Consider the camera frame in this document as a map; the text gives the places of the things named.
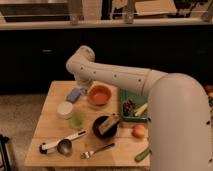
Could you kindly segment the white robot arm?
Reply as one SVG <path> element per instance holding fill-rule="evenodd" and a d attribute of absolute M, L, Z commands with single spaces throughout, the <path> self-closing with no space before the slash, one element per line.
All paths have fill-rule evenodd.
<path fill-rule="evenodd" d="M 182 73 L 101 64 L 88 46 L 67 60 L 77 84 L 94 80 L 148 99 L 150 171 L 213 171 L 211 109 L 202 85 Z"/>

